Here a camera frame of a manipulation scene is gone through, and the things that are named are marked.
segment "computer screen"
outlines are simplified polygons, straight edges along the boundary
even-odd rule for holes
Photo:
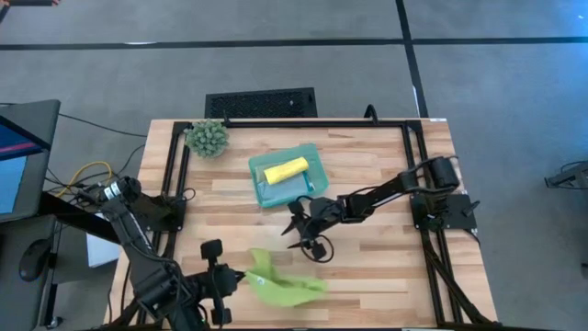
[[[39,138],[0,116],[0,160],[40,153],[45,148]]]

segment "computer mouse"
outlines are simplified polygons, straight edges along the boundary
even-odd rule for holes
[[[35,240],[20,258],[18,275],[24,281],[36,280],[49,258],[51,251],[50,239]]]

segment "wooden tabletop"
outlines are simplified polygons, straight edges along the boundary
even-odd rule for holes
[[[148,195],[160,193],[173,122],[151,123],[139,172],[143,192]],[[423,128],[429,157],[455,154],[445,121],[423,120]],[[220,157],[205,160],[190,155],[186,188],[195,189],[197,195],[187,205],[185,228],[175,247],[175,260],[184,274],[205,270],[199,246],[220,238],[224,247],[220,261],[231,268],[250,268],[253,260],[248,249],[260,247],[272,252],[279,272],[326,280],[329,289],[316,302],[278,308],[260,302],[244,280],[236,293],[225,298],[233,319],[225,327],[435,325],[421,238],[413,228],[408,197],[382,206],[361,224],[339,224],[325,232],[333,241],[335,255],[331,262],[317,264],[299,249],[286,249],[298,241],[296,232],[280,235],[289,223],[289,211],[285,206],[262,209],[257,205],[247,164],[252,156],[315,143],[330,181],[323,196],[334,198],[381,184],[407,167],[399,129],[229,129],[229,134],[230,145]],[[414,137],[412,142],[418,158]],[[174,178],[180,152],[178,148]],[[478,244],[461,230],[449,230],[446,235],[458,284],[483,314],[495,319]],[[114,318],[119,315],[127,266],[128,259],[122,254],[112,284]],[[439,282],[446,319],[450,320],[447,290]],[[128,286],[127,304],[131,298]],[[203,304],[212,306],[210,300]]]

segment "green cloth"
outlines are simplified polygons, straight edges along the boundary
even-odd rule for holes
[[[269,252],[251,249],[255,265],[245,272],[251,287],[262,302],[280,307],[292,307],[323,297],[327,290],[324,280],[279,275],[272,265]]]

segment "green plant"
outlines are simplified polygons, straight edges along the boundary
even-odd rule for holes
[[[204,120],[192,123],[192,129],[185,129],[186,146],[200,157],[217,157],[229,144],[229,133],[222,123]]]

